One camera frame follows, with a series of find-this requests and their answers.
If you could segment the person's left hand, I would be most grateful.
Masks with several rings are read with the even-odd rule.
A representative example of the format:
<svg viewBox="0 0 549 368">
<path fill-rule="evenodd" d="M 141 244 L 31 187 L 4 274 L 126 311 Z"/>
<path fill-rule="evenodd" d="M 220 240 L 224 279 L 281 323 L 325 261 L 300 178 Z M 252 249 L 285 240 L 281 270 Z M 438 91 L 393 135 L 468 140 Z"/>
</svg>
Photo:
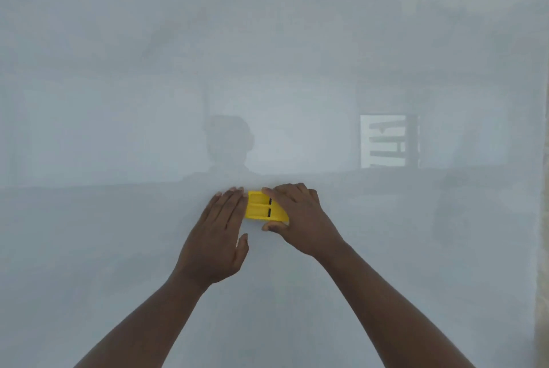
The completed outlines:
<svg viewBox="0 0 549 368">
<path fill-rule="evenodd" d="M 235 275 L 242 267 L 235 264 L 235 250 L 247 204 L 242 187 L 216 193 L 188 234 L 170 280 L 206 290 Z"/>
</svg>

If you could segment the person's right hand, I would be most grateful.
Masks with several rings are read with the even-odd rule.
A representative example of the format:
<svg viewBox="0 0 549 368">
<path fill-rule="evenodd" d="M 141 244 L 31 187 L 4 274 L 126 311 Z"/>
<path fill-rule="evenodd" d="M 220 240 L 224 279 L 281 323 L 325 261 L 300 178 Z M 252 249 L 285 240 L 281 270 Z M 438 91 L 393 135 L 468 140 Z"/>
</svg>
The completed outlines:
<svg viewBox="0 0 549 368">
<path fill-rule="evenodd" d="M 348 244 L 320 205 L 316 190 L 304 183 L 263 187 L 262 193 L 280 205 L 289 217 L 288 244 L 319 262 L 332 259 Z"/>
</svg>

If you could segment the yellow plastic squeegee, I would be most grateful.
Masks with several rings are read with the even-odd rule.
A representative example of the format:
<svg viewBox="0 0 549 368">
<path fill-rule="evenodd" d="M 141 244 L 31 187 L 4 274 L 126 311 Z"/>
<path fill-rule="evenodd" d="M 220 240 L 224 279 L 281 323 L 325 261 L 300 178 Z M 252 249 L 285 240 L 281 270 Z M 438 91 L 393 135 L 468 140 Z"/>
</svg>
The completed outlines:
<svg viewBox="0 0 549 368">
<path fill-rule="evenodd" d="M 289 223 L 289 217 L 285 210 L 272 198 L 260 191 L 248 191 L 245 218 Z"/>
</svg>

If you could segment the person's left forearm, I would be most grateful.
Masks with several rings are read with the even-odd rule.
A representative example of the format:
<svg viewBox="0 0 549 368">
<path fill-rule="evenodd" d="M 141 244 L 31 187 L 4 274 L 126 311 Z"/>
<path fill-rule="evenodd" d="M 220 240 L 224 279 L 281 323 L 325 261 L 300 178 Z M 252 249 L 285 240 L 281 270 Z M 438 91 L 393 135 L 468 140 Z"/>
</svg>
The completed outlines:
<svg viewBox="0 0 549 368">
<path fill-rule="evenodd" d="M 74 368 L 162 368 L 211 280 L 182 271 L 101 339 Z"/>
</svg>

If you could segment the person's right forearm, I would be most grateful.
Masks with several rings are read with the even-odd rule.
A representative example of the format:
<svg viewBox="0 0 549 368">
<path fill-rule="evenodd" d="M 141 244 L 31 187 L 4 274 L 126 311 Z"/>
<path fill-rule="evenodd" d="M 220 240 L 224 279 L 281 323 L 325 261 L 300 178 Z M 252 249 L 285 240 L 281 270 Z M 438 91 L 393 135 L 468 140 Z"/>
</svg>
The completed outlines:
<svg viewBox="0 0 549 368">
<path fill-rule="evenodd" d="M 385 368 L 476 368 L 443 332 L 348 243 L 315 253 Z"/>
</svg>

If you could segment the large white glossy sheet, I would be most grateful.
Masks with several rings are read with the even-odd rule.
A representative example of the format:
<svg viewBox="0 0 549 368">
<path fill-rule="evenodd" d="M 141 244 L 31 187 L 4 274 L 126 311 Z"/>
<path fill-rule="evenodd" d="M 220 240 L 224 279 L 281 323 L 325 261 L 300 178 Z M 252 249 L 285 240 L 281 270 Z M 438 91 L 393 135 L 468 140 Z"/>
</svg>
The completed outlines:
<svg viewBox="0 0 549 368">
<path fill-rule="evenodd" d="M 534 368 L 549 0 L 0 0 L 0 368 L 72 368 L 231 186 L 302 182 L 477 368 Z"/>
</svg>

